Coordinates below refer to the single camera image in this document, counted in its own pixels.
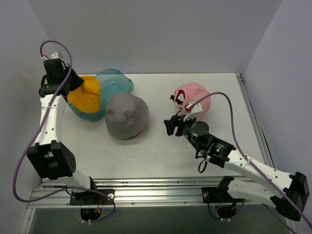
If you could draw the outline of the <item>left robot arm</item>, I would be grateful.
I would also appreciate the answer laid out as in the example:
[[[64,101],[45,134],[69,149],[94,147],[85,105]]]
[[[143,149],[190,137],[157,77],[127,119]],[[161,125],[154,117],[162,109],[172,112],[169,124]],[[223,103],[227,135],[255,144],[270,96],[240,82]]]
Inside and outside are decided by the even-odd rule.
[[[83,80],[61,58],[46,59],[43,65],[46,74],[39,89],[39,133],[26,155],[41,178],[60,179],[73,187],[75,193],[81,193],[86,204],[94,204],[98,200],[98,191],[93,189],[93,180],[77,169],[74,154],[61,140],[67,96],[81,86]]]

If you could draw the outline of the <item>grey bucket hat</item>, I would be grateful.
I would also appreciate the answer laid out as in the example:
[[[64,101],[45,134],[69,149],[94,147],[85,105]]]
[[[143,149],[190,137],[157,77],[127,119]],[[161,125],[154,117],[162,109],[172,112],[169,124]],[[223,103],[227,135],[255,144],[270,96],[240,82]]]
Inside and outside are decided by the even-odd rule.
[[[146,126],[149,109],[146,102],[131,93],[118,93],[112,97],[105,110],[108,133],[116,139],[137,136]]]

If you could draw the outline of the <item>aluminium frame rail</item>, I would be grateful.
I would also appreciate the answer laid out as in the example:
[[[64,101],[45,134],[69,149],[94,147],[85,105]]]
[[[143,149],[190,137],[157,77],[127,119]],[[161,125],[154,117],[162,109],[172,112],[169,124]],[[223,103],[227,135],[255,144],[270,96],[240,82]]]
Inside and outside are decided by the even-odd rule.
[[[94,179],[98,189],[114,189],[116,207],[203,206],[201,188],[216,187],[222,177],[176,177],[148,179]],[[58,180],[43,179],[29,199],[63,188]],[[70,197],[59,192],[27,204],[27,208],[70,208]]]

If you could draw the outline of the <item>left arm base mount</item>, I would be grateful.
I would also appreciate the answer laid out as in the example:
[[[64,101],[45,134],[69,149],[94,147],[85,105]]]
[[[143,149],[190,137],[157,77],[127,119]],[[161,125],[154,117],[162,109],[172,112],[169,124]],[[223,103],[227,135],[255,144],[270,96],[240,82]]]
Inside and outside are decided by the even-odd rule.
[[[92,192],[71,193],[70,205],[85,206],[85,205],[112,205],[113,202],[103,195]]]

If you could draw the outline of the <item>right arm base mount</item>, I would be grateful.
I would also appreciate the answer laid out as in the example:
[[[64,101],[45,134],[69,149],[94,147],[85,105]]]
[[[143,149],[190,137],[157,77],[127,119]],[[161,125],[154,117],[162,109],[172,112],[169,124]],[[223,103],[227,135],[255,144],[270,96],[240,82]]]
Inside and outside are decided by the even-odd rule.
[[[201,188],[203,203],[235,203],[243,202],[244,199],[232,198],[227,192],[220,192],[217,187]]]

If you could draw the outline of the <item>wooden mushroom hat stand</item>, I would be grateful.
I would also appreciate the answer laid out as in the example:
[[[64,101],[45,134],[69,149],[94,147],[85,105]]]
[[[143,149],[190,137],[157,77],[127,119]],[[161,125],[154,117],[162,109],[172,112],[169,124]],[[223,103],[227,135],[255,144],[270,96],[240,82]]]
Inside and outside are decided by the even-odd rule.
[[[127,138],[127,140],[133,139],[133,138],[138,138],[140,135],[141,135],[141,132],[137,133],[135,136],[131,136],[131,137]]]

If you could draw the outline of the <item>light pink baseball cap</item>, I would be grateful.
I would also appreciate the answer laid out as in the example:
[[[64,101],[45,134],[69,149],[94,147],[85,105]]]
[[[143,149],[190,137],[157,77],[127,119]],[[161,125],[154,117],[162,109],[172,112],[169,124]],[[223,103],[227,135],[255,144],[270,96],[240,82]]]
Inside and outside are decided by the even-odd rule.
[[[184,103],[186,105],[188,105],[189,102],[198,101],[202,97],[204,97],[204,96],[209,94],[208,90],[205,87],[203,87],[201,84],[197,83],[197,82],[191,82],[191,83],[182,84],[182,85],[178,86],[176,90],[183,90],[185,92],[185,98],[183,98],[183,96],[180,95],[179,99],[184,101]],[[201,104],[202,109],[203,109],[201,115],[199,116],[199,120],[201,120],[202,117],[210,109],[211,98],[207,97],[203,101],[201,101],[199,104]]]

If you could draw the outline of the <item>yellow bucket hat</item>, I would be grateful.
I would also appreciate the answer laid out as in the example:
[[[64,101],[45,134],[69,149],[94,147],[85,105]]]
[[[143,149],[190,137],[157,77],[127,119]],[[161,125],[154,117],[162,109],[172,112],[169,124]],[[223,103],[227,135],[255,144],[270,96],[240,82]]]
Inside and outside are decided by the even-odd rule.
[[[70,91],[67,100],[79,111],[95,113],[100,111],[101,84],[95,76],[81,76],[83,84]]]

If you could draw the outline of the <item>teal plastic basin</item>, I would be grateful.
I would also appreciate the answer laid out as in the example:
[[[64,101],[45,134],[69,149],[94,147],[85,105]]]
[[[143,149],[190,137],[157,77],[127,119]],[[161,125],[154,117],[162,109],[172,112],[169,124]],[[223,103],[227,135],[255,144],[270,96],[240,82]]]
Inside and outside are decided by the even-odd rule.
[[[101,84],[100,111],[92,114],[84,113],[68,102],[70,109],[75,115],[90,122],[96,122],[104,118],[105,109],[114,95],[130,93],[134,88],[133,82],[117,69],[106,69],[95,75],[95,77]]]

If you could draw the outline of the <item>magenta baseball cap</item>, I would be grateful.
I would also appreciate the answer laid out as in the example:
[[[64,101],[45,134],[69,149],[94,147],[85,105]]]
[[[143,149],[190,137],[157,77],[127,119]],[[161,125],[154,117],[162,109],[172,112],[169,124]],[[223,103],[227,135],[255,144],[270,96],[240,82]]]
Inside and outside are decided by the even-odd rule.
[[[170,96],[170,100],[177,105],[177,108],[181,111],[189,111],[190,108],[184,103],[184,101],[179,99],[179,96],[182,95],[185,98],[185,92],[183,90],[176,90],[174,95]]]

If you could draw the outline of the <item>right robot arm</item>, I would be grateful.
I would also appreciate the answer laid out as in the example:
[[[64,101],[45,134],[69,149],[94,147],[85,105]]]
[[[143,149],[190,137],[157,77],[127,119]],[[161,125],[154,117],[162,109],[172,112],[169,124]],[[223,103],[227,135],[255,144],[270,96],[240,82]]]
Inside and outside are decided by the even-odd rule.
[[[195,158],[202,161],[199,173],[208,164],[237,172],[250,182],[243,182],[231,176],[224,176],[219,183],[216,195],[222,201],[245,199],[263,203],[275,208],[283,217],[300,221],[310,196],[307,177],[296,172],[290,174],[261,163],[242,153],[233,146],[210,134],[206,122],[188,118],[186,115],[173,115],[164,121],[167,135],[185,137],[195,149]]]

